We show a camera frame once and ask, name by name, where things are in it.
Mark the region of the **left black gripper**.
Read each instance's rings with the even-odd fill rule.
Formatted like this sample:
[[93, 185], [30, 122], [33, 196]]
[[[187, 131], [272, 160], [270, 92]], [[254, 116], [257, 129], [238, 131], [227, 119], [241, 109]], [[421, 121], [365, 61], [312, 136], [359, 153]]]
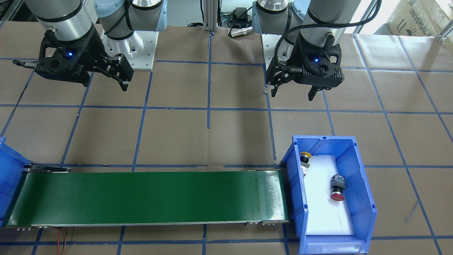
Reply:
[[265, 82], [271, 85], [271, 97], [276, 96], [281, 85], [294, 81], [312, 86], [308, 93], [308, 100], [312, 101], [317, 92], [338, 87], [344, 81], [340, 45], [334, 45], [331, 34], [324, 39], [323, 46], [315, 46], [299, 34], [286, 64], [272, 59], [265, 76]]

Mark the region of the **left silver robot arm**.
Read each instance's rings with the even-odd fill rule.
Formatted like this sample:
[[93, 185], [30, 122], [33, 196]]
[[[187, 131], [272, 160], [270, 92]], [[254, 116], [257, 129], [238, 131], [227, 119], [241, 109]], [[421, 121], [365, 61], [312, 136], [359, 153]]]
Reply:
[[295, 82], [310, 85], [308, 99], [316, 93], [338, 87], [344, 81], [339, 41], [348, 27], [362, 26], [374, 19], [382, 1], [373, 0], [373, 13], [351, 22], [359, 0], [258, 0], [252, 4], [255, 33], [280, 38], [265, 73], [265, 82], [275, 97], [278, 88]]

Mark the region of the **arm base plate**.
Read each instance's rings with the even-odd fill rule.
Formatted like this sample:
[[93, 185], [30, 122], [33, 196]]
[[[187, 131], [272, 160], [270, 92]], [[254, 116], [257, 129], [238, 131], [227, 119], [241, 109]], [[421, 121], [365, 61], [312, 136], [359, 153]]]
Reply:
[[[262, 34], [263, 55], [266, 69], [270, 66], [274, 57], [275, 47], [280, 39], [277, 34]], [[278, 50], [278, 58], [280, 63], [286, 64], [293, 50], [293, 45], [283, 40]]]
[[123, 40], [113, 40], [105, 34], [101, 39], [110, 56], [122, 53], [134, 70], [152, 71], [158, 35], [155, 31], [135, 31]]

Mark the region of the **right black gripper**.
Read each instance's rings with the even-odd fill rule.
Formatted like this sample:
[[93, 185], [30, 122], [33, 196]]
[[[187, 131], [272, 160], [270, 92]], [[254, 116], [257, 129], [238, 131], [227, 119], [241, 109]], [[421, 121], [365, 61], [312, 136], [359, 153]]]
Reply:
[[34, 68], [45, 79], [88, 85], [91, 72], [115, 79], [126, 92], [134, 71], [124, 54], [107, 56], [94, 24], [79, 39], [61, 41], [47, 29], [42, 39], [38, 61], [13, 60], [15, 65]]

